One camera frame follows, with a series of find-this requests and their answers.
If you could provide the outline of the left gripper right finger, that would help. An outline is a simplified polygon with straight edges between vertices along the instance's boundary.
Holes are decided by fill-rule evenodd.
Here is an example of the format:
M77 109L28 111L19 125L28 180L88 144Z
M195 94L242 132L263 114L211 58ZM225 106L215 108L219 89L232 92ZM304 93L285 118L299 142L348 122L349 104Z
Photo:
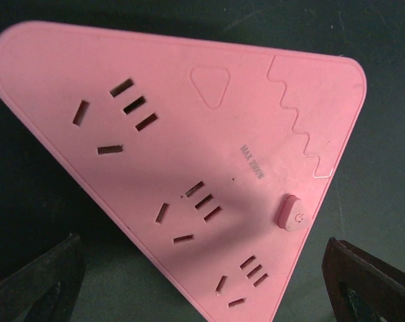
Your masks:
M405 272L332 237L322 273L337 321L405 321Z

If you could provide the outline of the pink triangular plug adapter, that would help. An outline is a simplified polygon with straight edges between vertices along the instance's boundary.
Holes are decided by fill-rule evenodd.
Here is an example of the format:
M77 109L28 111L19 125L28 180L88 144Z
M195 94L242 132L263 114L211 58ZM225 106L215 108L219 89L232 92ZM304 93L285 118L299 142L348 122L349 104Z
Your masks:
M343 56L0 33L0 99L208 321L274 318L366 92Z

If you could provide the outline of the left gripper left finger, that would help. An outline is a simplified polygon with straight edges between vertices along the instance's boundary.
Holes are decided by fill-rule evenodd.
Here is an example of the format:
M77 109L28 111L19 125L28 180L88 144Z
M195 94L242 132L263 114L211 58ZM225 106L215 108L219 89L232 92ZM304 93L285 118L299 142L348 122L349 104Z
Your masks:
M69 235L0 282L0 321L70 321L85 276L80 236Z

